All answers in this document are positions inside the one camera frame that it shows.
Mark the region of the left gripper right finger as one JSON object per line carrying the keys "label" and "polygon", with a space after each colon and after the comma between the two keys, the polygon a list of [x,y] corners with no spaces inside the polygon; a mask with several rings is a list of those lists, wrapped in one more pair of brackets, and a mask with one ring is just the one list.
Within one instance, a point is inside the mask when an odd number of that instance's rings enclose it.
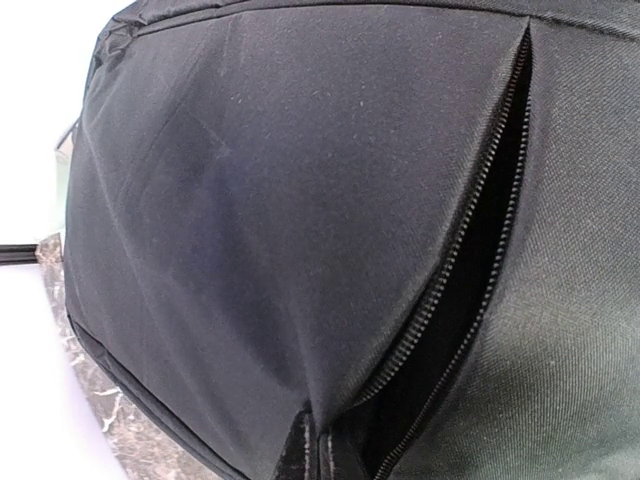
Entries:
{"label": "left gripper right finger", "polygon": [[365,469],[358,450],[348,437],[329,430],[320,437],[320,478],[364,480]]}

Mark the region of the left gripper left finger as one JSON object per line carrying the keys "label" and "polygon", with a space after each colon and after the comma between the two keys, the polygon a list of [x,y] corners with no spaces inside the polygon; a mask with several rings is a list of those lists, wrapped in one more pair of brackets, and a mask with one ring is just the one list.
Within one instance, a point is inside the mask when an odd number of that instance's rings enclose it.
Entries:
{"label": "left gripper left finger", "polygon": [[291,425],[277,463],[277,480],[318,478],[317,436],[313,414],[301,410]]}

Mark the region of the black student bag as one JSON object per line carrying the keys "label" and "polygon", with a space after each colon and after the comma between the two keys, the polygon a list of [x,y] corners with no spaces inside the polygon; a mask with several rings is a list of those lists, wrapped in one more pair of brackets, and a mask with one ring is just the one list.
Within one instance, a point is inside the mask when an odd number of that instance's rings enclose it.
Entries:
{"label": "black student bag", "polygon": [[225,479],[639,475],[635,1],[137,1],[74,133],[66,310]]}

